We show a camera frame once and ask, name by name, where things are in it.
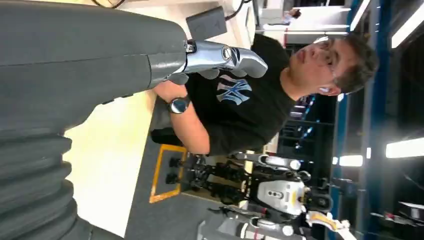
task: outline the black box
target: black box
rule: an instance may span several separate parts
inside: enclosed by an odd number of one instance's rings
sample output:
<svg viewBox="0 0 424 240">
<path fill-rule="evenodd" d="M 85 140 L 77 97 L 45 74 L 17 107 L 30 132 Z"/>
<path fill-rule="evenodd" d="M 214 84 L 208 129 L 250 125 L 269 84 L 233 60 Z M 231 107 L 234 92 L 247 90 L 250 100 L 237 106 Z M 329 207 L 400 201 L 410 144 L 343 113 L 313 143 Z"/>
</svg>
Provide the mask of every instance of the black box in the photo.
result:
<svg viewBox="0 0 424 240">
<path fill-rule="evenodd" d="M 222 6 L 186 18 L 191 38 L 206 40 L 227 32 Z"/>
</svg>

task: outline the yellow floor marking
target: yellow floor marking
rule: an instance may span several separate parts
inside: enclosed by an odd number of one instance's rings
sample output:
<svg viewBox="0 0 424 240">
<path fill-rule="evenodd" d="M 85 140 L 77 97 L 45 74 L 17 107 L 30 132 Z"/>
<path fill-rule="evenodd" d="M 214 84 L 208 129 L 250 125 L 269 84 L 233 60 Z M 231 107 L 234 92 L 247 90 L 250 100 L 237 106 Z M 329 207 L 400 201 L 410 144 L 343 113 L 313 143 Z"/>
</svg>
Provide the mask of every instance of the yellow floor marking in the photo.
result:
<svg viewBox="0 0 424 240">
<path fill-rule="evenodd" d="M 164 193 L 161 193 L 159 195 L 155 195 L 156 194 L 156 186 L 158 184 L 159 172 L 161 170 L 162 157 L 163 157 L 164 151 L 166 151 L 166 150 L 167 151 L 173 151 L 173 152 L 181 152 L 182 153 L 181 161 L 184 162 L 186 160 L 187 150 L 184 147 L 166 145 L 166 144 L 163 144 L 163 145 L 160 146 L 159 155 L 157 156 L 157 161 L 156 161 L 156 169 L 154 170 L 153 183 L 151 185 L 151 192 L 150 192 L 150 199 L 149 199 L 149 203 L 151 203 L 151 204 L 154 204 L 154 203 L 157 203 L 159 201 L 165 200 L 167 198 L 176 196 L 181 191 L 181 184 L 177 183 L 176 188 L 174 190 L 164 192 Z M 183 176 L 183 168 L 181 168 L 179 170 L 178 178 L 181 179 L 182 176 Z"/>
</svg>

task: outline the gray robot arm cover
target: gray robot arm cover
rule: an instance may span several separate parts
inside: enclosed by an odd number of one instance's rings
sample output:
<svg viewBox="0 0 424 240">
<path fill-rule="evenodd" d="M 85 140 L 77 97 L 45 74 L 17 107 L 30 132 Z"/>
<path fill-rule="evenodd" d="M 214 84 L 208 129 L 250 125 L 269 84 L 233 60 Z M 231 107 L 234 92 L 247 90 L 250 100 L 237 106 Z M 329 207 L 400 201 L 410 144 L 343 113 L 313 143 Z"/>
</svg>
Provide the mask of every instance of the gray robot arm cover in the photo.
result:
<svg viewBox="0 0 424 240">
<path fill-rule="evenodd" d="M 129 12 L 19 0 L 0 1 L 0 29 L 0 240 L 121 239 L 78 217 L 63 133 L 97 105 L 195 67 L 184 31 Z"/>
</svg>

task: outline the robotic hand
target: robotic hand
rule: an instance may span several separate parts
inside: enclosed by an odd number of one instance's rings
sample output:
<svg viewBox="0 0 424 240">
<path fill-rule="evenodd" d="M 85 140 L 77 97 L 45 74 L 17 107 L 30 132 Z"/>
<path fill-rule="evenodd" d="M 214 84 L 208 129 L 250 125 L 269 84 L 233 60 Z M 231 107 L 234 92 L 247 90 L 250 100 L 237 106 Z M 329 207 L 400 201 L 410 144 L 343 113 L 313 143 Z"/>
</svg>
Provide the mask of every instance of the robotic hand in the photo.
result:
<svg viewBox="0 0 424 240">
<path fill-rule="evenodd" d="M 230 47 L 225 44 L 189 40 L 185 45 L 186 62 L 167 79 L 183 85 L 189 77 L 186 74 L 200 73 L 206 79 L 215 79 L 220 70 L 231 71 L 237 77 L 249 75 L 262 77 L 268 70 L 267 64 L 253 51 Z"/>
</svg>

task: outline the black watch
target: black watch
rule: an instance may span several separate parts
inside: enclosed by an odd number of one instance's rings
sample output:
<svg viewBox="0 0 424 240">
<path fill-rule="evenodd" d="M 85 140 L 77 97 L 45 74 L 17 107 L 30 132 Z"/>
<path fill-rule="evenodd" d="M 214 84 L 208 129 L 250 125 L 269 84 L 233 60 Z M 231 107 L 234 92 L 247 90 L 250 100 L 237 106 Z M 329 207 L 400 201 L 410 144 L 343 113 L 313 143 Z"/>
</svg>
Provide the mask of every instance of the black watch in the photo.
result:
<svg viewBox="0 0 424 240">
<path fill-rule="evenodd" d="M 189 95 L 177 97 L 169 103 L 169 111 L 173 114 L 182 114 L 189 108 L 190 102 Z"/>
</svg>

